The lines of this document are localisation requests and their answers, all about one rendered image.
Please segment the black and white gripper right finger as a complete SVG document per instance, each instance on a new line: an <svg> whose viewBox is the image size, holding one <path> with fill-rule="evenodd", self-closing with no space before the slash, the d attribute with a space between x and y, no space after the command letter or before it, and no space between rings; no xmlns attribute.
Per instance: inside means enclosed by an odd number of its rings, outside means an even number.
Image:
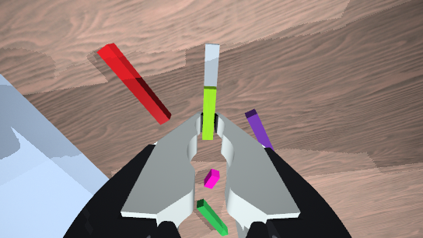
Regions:
<svg viewBox="0 0 423 238"><path fill-rule="evenodd" d="M219 112L214 126L226 159L226 209L239 238L259 221L269 238L352 238L322 196L273 149Z"/></svg>

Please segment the grey rod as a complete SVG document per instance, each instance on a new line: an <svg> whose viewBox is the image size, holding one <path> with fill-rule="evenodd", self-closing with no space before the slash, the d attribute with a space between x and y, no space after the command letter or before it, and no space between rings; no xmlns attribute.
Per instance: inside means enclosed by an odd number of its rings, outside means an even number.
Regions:
<svg viewBox="0 0 423 238"><path fill-rule="evenodd" d="M205 43L205 84L217 86L219 44Z"/></svg>

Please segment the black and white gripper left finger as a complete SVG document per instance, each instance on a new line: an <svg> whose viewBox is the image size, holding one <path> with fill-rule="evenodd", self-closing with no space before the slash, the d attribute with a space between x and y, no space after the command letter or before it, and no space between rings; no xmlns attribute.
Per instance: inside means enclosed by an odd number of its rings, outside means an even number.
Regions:
<svg viewBox="0 0 423 238"><path fill-rule="evenodd" d="M202 128L198 111L148 144L91 197L63 238L156 238L163 221L179 230L194 210L195 169L189 161Z"/></svg>

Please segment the purple rod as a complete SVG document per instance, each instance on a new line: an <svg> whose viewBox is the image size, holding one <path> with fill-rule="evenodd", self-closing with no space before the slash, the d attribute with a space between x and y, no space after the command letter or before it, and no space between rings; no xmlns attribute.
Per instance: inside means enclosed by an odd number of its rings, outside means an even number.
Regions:
<svg viewBox="0 0 423 238"><path fill-rule="evenodd" d="M262 144L266 148L273 149L271 142L267 136L266 131L264 130L264 126L262 125L260 118L255 111L255 109L252 109L245 113L246 119L248 120L251 128L253 129L254 134L257 137L257 140L260 144ZM274 149L273 149L274 150Z"/></svg>

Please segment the red rod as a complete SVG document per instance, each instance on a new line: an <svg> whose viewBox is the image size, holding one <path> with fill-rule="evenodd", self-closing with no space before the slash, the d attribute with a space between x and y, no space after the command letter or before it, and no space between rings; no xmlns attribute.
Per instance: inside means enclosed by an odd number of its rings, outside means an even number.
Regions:
<svg viewBox="0 0 423 238"><path fill-rule="evenodd" d="M160 125L170 120L171 113L121 53L115 43L107 44L97 51L97 54L109 65Z"/></svg>

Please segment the small magenta block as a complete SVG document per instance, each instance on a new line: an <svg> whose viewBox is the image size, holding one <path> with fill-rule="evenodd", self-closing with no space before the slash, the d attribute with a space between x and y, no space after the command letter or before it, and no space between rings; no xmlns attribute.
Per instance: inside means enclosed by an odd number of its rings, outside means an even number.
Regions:
<svg viewBox="0 0 423 238"><path fill-rule="evenodd" d="M205 178L205 187L213 188L219 180L219 171L211 169Z"/></svg>

